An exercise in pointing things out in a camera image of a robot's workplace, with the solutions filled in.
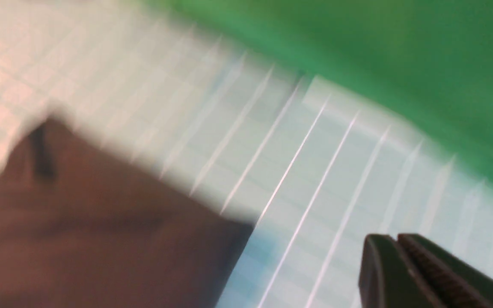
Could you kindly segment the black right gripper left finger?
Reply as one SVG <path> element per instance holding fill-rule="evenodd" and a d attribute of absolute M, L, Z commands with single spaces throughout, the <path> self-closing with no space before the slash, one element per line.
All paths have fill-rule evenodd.
<path fill-rule="evenodd" d="M 442 300 L 390 236 L 368 234 L 359 273 L 362 308 L 442 308 Z"/>

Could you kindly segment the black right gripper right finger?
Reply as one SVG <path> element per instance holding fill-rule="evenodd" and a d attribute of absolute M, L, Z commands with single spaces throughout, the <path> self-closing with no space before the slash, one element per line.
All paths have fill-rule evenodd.
<path fill-rule="evenodd" d="M 493 308 L 492 278 L 419 234 L 398 243 L 448 308 Z"/>

